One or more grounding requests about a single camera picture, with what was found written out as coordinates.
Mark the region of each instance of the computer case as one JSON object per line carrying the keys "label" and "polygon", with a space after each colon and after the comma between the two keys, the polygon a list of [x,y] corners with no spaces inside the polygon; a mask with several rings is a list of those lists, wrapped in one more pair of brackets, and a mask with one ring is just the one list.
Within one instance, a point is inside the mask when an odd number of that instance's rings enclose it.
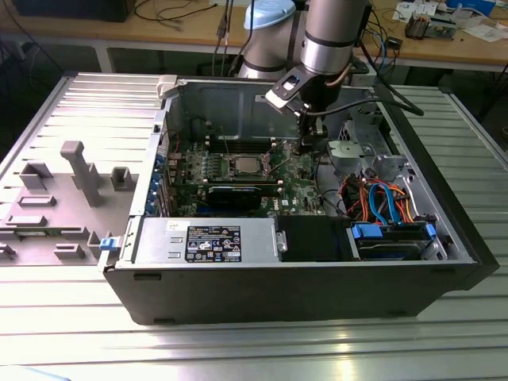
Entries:
{"label": "computer case", "polygon": [[21,16],[124,22],[136,0],[13,0]]}

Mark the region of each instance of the robot end effector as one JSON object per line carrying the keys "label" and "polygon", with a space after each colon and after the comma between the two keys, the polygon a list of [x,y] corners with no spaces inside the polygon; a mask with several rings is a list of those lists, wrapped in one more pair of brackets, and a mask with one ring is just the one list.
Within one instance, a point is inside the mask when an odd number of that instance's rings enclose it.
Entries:
{"label": "robot end effector", "polygon": [[298,117],[300,144],[306,135],[323,134],[309,112],[323,111],[337,100],[347,75],[367,0],[312,0],[307,16],[301,61],[266,94],[277,110]]}

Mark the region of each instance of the blue cable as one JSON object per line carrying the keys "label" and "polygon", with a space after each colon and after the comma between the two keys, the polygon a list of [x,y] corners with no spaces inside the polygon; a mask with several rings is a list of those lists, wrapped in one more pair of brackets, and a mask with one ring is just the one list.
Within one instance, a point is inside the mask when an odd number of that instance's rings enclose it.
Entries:
{"label": "blue cable", "polygon": [[367,30],[366,32],[369,32],[373,36],[377,37],[377,39],[379,40],[379,44],[381,45],[381,52],[383,54],[383,60],[381,61],[381,67],[379,68],[379,70],[381,71],[384,68],[384,61],[387,58],[387,46],[384,44],[383,38],[379,35],[379,33],[376,33],[372,30]]}
{"label": "blue cable", "polygon": [[398,215],[397,210],[395,209],[394,196],[390,192],[390,189],[388,189],[388,187],[386,185],[384,185],[384,184],[376,183],[376,184],[374,184],[371,187],[371,189],[368,192],[368,205],[371,208],[372,214],[374,214],[381,221],[381,223],[383,225],[388,225],[387,220],[385,220],[383,218],[383,216],[381,214],[379,214],[377,209],[375,208],[374,196],[375,196],[375,189],[377,187],[382,187],[384,189],[385,193],[387,194],[388,209],[390,211],[391,219],[392,219],[393,222],[399,223],[400,222],[400,216]]}

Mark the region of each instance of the power supply label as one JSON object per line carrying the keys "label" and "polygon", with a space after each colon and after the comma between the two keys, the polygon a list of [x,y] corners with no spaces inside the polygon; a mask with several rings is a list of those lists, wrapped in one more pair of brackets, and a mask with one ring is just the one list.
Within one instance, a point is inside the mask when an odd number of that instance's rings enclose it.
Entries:
{"label": "power supply label", "polygon": [[189,226],[185,260],[192,264],[241,262],[240,226]]}

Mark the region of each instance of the motherboard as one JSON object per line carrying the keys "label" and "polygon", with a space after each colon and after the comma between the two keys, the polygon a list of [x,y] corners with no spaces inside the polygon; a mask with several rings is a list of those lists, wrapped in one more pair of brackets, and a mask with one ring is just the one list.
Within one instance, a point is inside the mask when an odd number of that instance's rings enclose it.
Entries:
{"label": "motherboard", "polygon": [[324,215],[310,154],[290,140],[207,139],[167,155],[160,215],[268,217]]}

